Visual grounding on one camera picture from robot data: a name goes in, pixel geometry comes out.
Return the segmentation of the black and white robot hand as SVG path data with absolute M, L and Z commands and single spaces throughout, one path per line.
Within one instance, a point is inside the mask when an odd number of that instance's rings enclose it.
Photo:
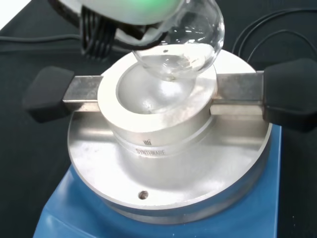
M 182 0 L 50 0 L 79 29 L 82 55 L 104 60 L 113 51 L 142 51 L 161 43 L 175 25 Z

